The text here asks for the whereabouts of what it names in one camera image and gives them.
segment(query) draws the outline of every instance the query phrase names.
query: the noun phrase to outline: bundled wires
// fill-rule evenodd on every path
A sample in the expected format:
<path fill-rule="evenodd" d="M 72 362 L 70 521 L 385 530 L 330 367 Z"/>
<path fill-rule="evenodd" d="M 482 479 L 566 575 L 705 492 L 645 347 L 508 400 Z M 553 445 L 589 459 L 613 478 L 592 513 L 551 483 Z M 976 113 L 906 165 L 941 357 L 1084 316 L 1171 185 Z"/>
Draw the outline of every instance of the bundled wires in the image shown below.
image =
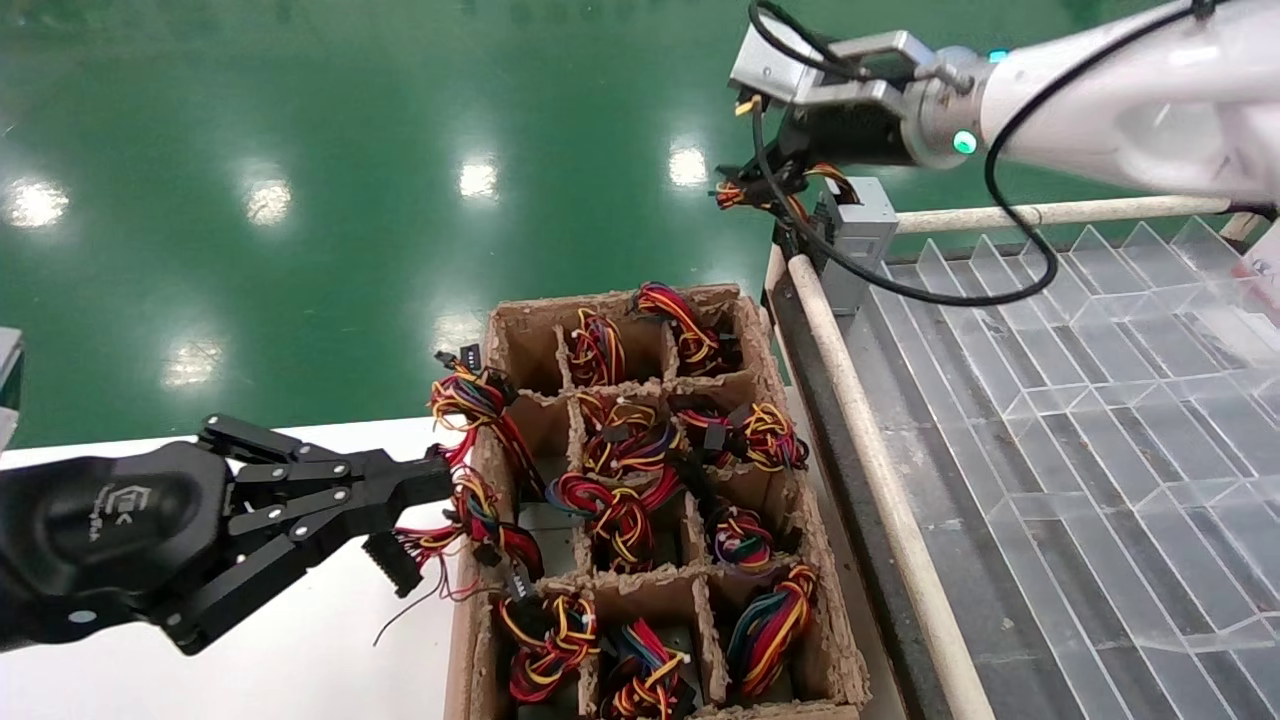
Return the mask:
<path fill-rule="evenodd" d="M 716 407 L 716 404 L 701 400 L 696 396 L 680 396 L 678 398 L 672 397 L 668 402 L 677 418 L 700 432 L 690 432 L 690 439 L 701 448 L 703 462 L 721 469 L 728 468 L 733 462 L 735 443 L 739 438 L 732 423 Z M 684 406 L 676 409 L 681 401 L 684 401 Z"/>
<path fill-rule="evenodd" d="M 796 437 L 791 420 L 772 404 L 751 404 L 739 430 L 746 441 L 746 459 L 756 468 L 776 473 L 783 468 L 804 470 L 808 466 L 809 446 Z"/>
<path fill-rule="evenodd" d="M 500 552 L 520 564 L 532 579 L 543 577 L 543 555 L 529 530 L 498 519 L 498 506 L 493 488 L 480 473 L 467 465 L 454 469 L 452 510 L 444 511 L 448 525 L 429 530 L 396 528 L 394 537 L 404 552 L 417 564 L 419 571 L 430 562 L 440 562 L 440 594 L 451 600 L 463 600 L 474 588 L 449 589 L 444 556 L 458 538 L 468 538 L 477 547 Z"/>
<path fill-rule="evenodd" d="M 547 598 L 535 612 L 522 612 L 522 605 L 503 598 L 498 618 L 520 646 L 511 662 L 511 696 L 534 705 L 547 701 L 588 656 L 599 652 L 598 620 L 591 603 L 579 596 Z"/>
<path fill-rule="evenodd" d="M 662 470 L 667 452 L 684 442 L 680 425 L 671 419 L 659 421 L 653 407 L 620 400 L 604 415 L 598 398 L 585 393 L 579 398 L 595 430 L 582 454 L 589 473 L 618 479 L 626 473 Z"/>
<path fill-rule="evenodd" d="M 745 697 L 758 697 L 777 680 L 787 650 L 804 634 L 813 615 L 817 578 L 808 565 L 795 565 L 787 577 L 746 606 L 730 638 L 730 679 Z"/>
<path fill-rule="evenodd" d="M 836 195 L 845 199 L 856 197 L 854 192 L 854 186 L 845 177 L 845 173 L 840 172 L 840 168 L 832 165 L 831 163 L 817 163 L 812 168 L 804 172 L 805 177 L 823 177 L 836 183 Z M 809 222 L 809 211 L 804 208 L 804 201 L 800 200 L 800 192 L 808 187 L 806 183 L 795 187 L 795 192 L 786 195 L 786 204 L 790 208 L 790 214 Z M 788 219 L 788 208 L 777 205 L 777 196 L 773 195 L 769 186 L 763 181 L 756 181 L 750 187 L 744 187 L 733 181 L 721 181 L 716 186 L 713 192 L 716 196 L 716 205 L 721 210 L 728 210 L 730 208 L 755 208 L 756 210 L 764 210 L 777 218 L 786 220 Z"/>
<path fill-rule="evenodd" d="M 623 380 L 626 354 L 613 320 L 581 307 L 577 329 L 570 333 L 570 340 L 568 369 L 579 387 L 612 386 Z"/>
<path fill-rule="evenodd" d="M 680 665 L 689 655 L 668 648 L 644 620 L 617 633 L 620 662 L 609 676 L 618 689 L 608 698 L 604 714 L 612 720 L 655 717 L 669 720 L 681 705 L 684 685 Z"/>
<path fill-rule="evenodd" d="M 809 446 L 796 436 L 795 425 L 769 402 L 742 405 L 728 415 L 705 397 L 672 398 L 676 415 L 701 430 L 701 452 L 708 465 L 727 468 L 736 456 L 765 473 L 808 468 Z"/>
<path fill-rule="evenodd" d="M 445 428 L 466 433 L 461 443 L 444 451 L 445 460 L 451 466 L 463 462 L 467 452 L 475 447 L 480 428 L 489 425 L 530 491 L 540 497 L 545 492 L 545 483 L 534 466 L 534 457 L 520 436 L 520 429 L 507 415 L 507 407 L 516 400 L 511 380 L 493 368 L 485 368 L 476 374 L 452 355 L 442 357 L 444 366 L 453 374 L 431 383 L 431 414 Z M 462 415 L 465 423 L 456 424 L 448 418 L 449 415 Z"/>
<path fill-rule="evenodd" d="M 644 492 L 635 488 L 608 488 L 580 473 L 566 473 L 547 488 L 547 501 L 586 520 L 586 532 L 608 548 L 609 569 L 640 573 L 653 568 L 653 521 L 655 510 L 680 489 L 673 468 Z"/>
<path fill-rule="evenodd" d="M 703 327 L 692 307 L 678 292 L 658 282 L 640 286 L 632 297 L 637 313 L 658 315 L 669 320 L 676 332 L 676 354 L 690 375 L 710 375 L 721 372 L 722 343 L 713 328 Z"/>
<path fill-rule="evenodd" d="M 748 573 L 768 568 L 773 557 L 773 534 L 760 524 L 759 514 L 724 502 L 707 524 L 716 560 Z"/>

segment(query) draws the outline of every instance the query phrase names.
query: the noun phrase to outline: clear plastic tray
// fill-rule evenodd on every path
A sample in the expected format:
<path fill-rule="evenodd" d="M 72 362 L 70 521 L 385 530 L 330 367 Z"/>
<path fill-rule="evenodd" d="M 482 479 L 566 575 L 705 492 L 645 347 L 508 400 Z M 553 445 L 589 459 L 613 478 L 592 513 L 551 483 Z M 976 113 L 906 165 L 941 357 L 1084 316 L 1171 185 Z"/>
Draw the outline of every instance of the clear plastic tray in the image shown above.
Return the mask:
<path fill-rule="evenodd" d="M 1085 228 L 1046 293 L 1004 307 L 876 291 L 851 355 L 998 715 L 1048 693 L 1055 716 L 1280 716 L 1280 333 L 1201 220 L 1120 240 Z M 982 237 L 884 270 L 974 293 L 1042 266 Z M 1000 667 L 1019 661 L 1050 679 Z"/>

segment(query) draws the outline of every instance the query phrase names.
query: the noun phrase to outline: black connector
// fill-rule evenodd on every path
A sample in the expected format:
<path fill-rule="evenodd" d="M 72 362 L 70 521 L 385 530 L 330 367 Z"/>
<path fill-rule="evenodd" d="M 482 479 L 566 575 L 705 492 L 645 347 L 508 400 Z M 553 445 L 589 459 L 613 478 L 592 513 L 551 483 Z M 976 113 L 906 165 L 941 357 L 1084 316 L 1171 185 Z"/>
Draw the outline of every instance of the black connector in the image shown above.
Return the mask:
<path fill-rule="evenodd" d="M 489 368 L 485 375 L 485 384 L 500 392 L 502 401 L 508 407 L 511 406 L 512 402 L 516 401 L 517 397 L 520 397 L 520 391 L 516 389 L 515 384 L 512 384 L 511 378 L 507 377 L 507 373 L 503 373 L 502 370 L 495 370 L 493 368 Z"/>
<path fill-rule="evenodd" d="M 458 352 L 462 355 L 462 364 L 466 365 L 472 373 L 479 373 L 480 369 L 484 366 L 484 363 L 480 360 L 479 342 L 472 345 L 463 345 L 461 348 L 458 348 Z"/>
<path fill-rule="evenodd" d="M 719 452 L 724 450 L 726 442 L 728 442 L 728 428 L 719 423 L 707 425 L 707 432 L 703 434 L 703 450 Z"/>
<path fill-rule="evenodd" d="M 685 720 L 685 717 L 692 715 L 695 697 L 698 697 L 698 693 L 681 678 L 676 685 L 676 707 L 671 711 L 672 720 Z"/>
<path fill-rule="evenodd" d="M 552 629 L 552 616 L 543 609 L 543 598 L 536 594 L 513 597 L 507 615 L 521 633 L 531 638 L 545 637 Z"/>
<path fill-rule="evenodd" d="M 754 413 L 751 404 L 744 402 L 737 407 L 737 410 L 728 414 L 728 424 L 737 429 L 742 429 L 742 425 L 746 424 L 746 419 L 751 416 L 751 413 Z"/>
<path fill-rule="evenodd" d="M 392 533 L 374 533 L 361 546 L 365 553 L 381 568 L 387 579 L 396 585 L 396 597 L 406 597 L 422 582 L 417 562 L 401 547 Z"/>
<path fill-rule="evenodd" d="M 605 425 L 604 430 L 600 432 L 600 437 L 604 442 L 617 445 L 626 442 L 631 437 L 631 430 L 626 425 Z"/>
<path fill-rule="evenodd" d="M 497 568 L 503 560 L 498 548 L 488 542 L 476 543 L 476 546 L 471 548 L 471 555 L 474 555 L 475 559 L 485 568 Z"/>
<path fill-rule="evenodd" d="M 436 354 L 434 355 L 434 357 L 440 361 L 440 365 L 444 365 L 445 370 L 452 370 L 453 369 L 453 364 L 458 361 L 458 356 L 457 355 L 454 355 L 452 352 L 445 352 L 443 350 L 436 351 Z"/>

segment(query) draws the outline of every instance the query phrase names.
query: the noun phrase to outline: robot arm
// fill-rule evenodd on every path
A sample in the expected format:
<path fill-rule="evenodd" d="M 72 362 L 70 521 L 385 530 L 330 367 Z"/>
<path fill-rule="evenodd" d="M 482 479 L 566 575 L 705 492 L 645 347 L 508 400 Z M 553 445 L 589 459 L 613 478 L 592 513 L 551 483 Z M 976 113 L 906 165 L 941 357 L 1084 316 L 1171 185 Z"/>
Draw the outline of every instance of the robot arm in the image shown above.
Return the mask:
<path fill-rule="evenodd" d="M 389 533 L 452 487 L 434 447 L 343 455 L 227 415 L 196 442 L 0 473 L 0 651 L 147 621 L 195 655 L 364 534 L 403 597 L 421 577 Z"/>
<path fill-rule="evenodd" d="M 1179 0 L 995 63 L 964 47 L 932 51 L 905 31 L 827 42 L 760 1 L 730 81 L 742 100 L 783 106 L 769 146 L 783 181 L 788 161 L 956 167 L 1065 78 L 1019 123 L 1005 156 L 1142 190 L 1270 202 L 1280 197 L 1280 58 L 1270 50 L 1280 5 L 1213 5 Z"/>

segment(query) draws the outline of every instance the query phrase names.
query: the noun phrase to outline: green indicator light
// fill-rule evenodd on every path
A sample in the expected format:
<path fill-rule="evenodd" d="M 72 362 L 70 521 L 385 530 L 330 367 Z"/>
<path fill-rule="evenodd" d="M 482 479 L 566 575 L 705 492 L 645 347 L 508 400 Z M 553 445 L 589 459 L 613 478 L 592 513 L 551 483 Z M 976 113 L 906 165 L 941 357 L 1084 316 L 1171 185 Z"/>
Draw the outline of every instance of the green indicator light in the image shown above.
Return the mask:
<path fill-rule="evenodd" d="M 951 138 L 951 147 L 955 147 L 956 152 L 961 155 L 973 155 L 978 150 L 978 138 L 966 129 L 956 131 L 955 137 Z"/>

